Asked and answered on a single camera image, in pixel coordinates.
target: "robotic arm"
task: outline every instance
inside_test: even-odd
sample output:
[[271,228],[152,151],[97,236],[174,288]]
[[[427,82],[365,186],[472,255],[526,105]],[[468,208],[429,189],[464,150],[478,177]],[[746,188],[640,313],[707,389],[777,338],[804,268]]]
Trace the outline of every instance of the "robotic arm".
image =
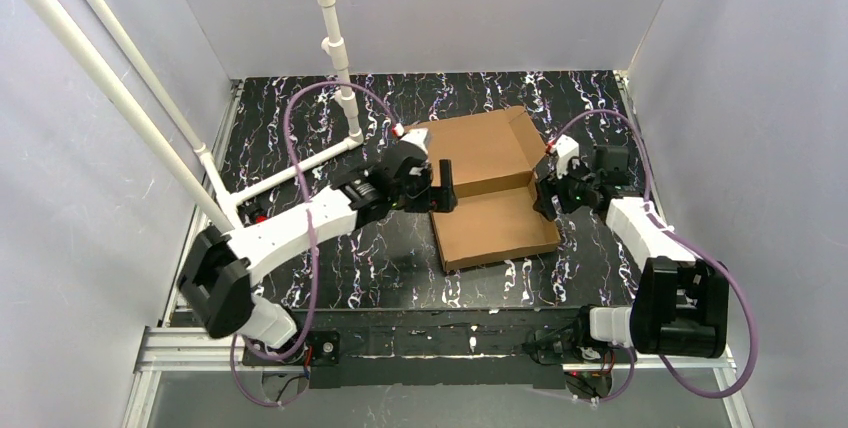
[[307,210],[319,243],[381,220],[391,210],[453,211],[457,200],[450,160],[439,160],[442,186],[432,186],[429,141],[426,129],[410,130],[379,163],[346,173],[307,203],[228,233],[214,226],[201,232],[178,287],[209,336],[239,333],[277,349],[297,333],[283,307],[253,295],[252,288],[309,249]]
[[[554,198],[565,214],[590,207],[621,238],[642,271],[632,307],[583,307],[564,341],[598,351],[612,344],[645,354],[721,356],[728,282],[665,236],[663,231],[671,228],[648,220],[641,193],[623,188],[630,184],[627,148],[596,146],[591,166],[580,160],[579,145],[568,136],[560,137],[549,152],[556,168],[552,171],[548,160],[536,167],[536,211],[554,220]],[[649,209],[654,211],[653,204]]]

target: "black marble table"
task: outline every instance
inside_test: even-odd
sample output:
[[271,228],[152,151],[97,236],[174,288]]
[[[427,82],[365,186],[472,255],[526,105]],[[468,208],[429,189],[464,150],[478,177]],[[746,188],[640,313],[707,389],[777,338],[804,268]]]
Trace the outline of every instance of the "black marble table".
[[[252,78],[245,82],[222,171],[231,191],[244,189],[289,165],[282,113],[298,89],[322,77]],[[405,125],[524,105],[548,139],[574,115],[592,108],[623,112],[611,72],[514,72],[359,75],[361,84],[394,108]],[[334,174],[379,156],[390,141],[389,122],[371,100],[357,97],[363,148],[307,174],[313,192]],[[308,95],[293,116],[301,159],[341,141],[347,125],[332,89]],[[641,185],[641,164],[631,134],[617,119],[588,117],[570,133],[584,152],[592,143],[628,145],[631,171]],[[268,215],[302,201],[293,182],[260,195]],[[446,275],[438,259],[429,215],[393,213],[385,220],[320,246],[319,308],[438,309],[629,304],[638,269],[621,242],[588,211],[558,220],[563,243],[554,253],[505,261]],[[309,293],[307,255],[265,279],[263,295],[304,308]]]

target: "gray floor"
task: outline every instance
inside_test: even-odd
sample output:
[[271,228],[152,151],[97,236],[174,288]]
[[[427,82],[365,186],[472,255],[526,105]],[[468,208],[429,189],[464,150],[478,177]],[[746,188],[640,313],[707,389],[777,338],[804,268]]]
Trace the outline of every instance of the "gray floor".
[[[626,370],[616,370],[620,383]],[[711,369],[684,371],[716,390]],[[243,373],[259,394],[259,374]],[[729,427],[721,400],[699,398],[665,370],[640,369],[628,391],[597,409],[524,386],[369,386],[312,390],[290,407],[245,400],[227,372],[166,372],[149,426],[281,427]]]

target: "black and white marbled surface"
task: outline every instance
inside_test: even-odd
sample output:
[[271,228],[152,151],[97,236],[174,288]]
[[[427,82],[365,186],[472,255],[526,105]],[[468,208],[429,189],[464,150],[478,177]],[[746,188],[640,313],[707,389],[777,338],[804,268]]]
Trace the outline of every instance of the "black and white marbled surface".
[[[235,118],[222,171],[238,191],[289,165],[282,113],[300,88],[323,77],[252,78]],[[359,75],[361,84],[384,97],[405,125],[524,105],[544,139],[577,113],[592,108],[624,110],[611,72],[511,72]],[[308,95],[293,115],[301,159],[341,141],[347,125],[332,90]],[[313,192],[335,173],[373,160],[392,138],[389,122],[371,100],[357,96],[364,148],[345,153],[307,174]],[[617,119],[588,117],[570,133],[581,146],[627,144],[631,170],[641,185],[641,164],[631,135]],[[269,215],[302,201],[293,182],[261,195]],[[393,213],[320,247],[320,308],[497,308],[629,304],[638,269],[620,241],[588,211],[558,220],[563,244],[549,254],[446,275],[439,264],[429,215]],[[309,293],[307,255],[277,269],[262,284],[266,298],[305,307]]]

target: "open cardboard box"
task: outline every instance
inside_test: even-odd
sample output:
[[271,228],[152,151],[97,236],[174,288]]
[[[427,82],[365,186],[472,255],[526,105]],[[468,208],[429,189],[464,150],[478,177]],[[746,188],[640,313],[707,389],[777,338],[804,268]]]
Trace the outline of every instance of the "open cardboard box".
[[[533,210],[533,169],[545,156],[545,143],[524,107],[418,126],[430,130],[430,160],[453,164],[459,205],[432,214],[445,271],[556,250],[556,223]],[[440,183],[436,171],[433,184]]]

